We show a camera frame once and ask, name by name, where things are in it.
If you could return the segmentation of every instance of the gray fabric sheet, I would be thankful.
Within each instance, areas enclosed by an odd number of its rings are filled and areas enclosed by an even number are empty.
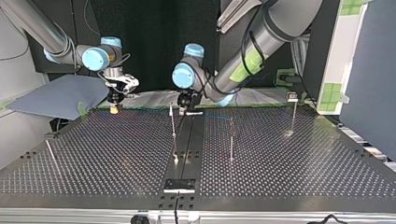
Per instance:
[[[396,1],[369,3],[340,120],[396,161]]]
[[[8,109],[61,119],[77,119],[78,104],[85,110],[99,105],[107,95],[97,77],[66,75],[17,99]]]

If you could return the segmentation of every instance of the white panel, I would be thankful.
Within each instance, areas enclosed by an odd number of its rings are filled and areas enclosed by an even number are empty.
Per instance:
[[[11,25],[0,10],[0,59],[26,50],[27,40]],[[30,50],[13,60],[0,61],[0,101],[21,95],[44,85],[43,76],[35,71]]]
[[[27,40],[0,10],[0,59],[20,55],[26,46]],[[0,103],[44,84],[30,51],[16,59],[0,60]],[[43,141],[43,135],[50,132],[49,121],[46,117],[0,111],[0,169]]]
[[[0,169],[43,141],[51,118],[11,112],[0,118]]]

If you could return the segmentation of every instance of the black perforated table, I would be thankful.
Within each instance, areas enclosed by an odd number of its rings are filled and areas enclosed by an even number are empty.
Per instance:
[[[0,207],[396,212],[396,174],[309,107],[98,110],[0,172]],[[163,193],[166,179],[195,193]]]

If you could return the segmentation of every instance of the sticker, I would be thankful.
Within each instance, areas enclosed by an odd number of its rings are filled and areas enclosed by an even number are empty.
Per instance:
[[[116,59],[116,55],[110,54],[110,55],[108,55],[108,59],[109,59],[110,61],[114,61],[114,60]]]
[[[7,110],[7,106],[9,106],[14,100],[6,100],[4,102],[0,102],[0,111]]]
[[[247,68],[249,71],[253,74],[256,75],[260,70],[260,65],[262,64],[262,56],[260,56],[260,53],[256,50],[253,49],[247,56],[246,56],[246,63],[247,63]],[[233,74],[230,76],[230,80],[234,82],[242,82],[249,76],[248,71],[245,69],[245,66],[243,63],[239,64],[239,66],[233,71]]]
[[[341,101],[340,83],[325,83],[321,94],[319,111],[335,111],[338,102]]]
[[[363,0],[344,0],[341,8],[341,16],[351,16],[361,14]]]
[[[81,115],[81,119],[85,119],[88,111],[85,109],[85,106],[82,102],[78,103],[78,113]]]

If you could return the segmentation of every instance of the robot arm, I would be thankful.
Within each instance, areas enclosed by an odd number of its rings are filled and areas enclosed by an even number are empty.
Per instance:
[[[109,88],[107,100],[119,104],[133,91],[139,81],[124,75],[122,63],[129,58],[122,55],[121,41],[112,36],[102,37],[97,47],[77,45],[56,23],[50,21],[31,0],[0,0],[0,7],[18,20],[21,27],[44,47],[47,59],[54,63],[85,66],[98,72]]]
[[[250,31],[245,61],[238,50],[216,76],[202,68],[204,48],[189,44],[172,75],[174,83],[183,90],[192,90],[221,106],[231,102],[237,88],[247,77],[257,74],[264,60],[285,42],[300,36],[318,13],[322,0],[270,0],[261,6],[262,22]],[[186,104],[181,108],[188,109]]]

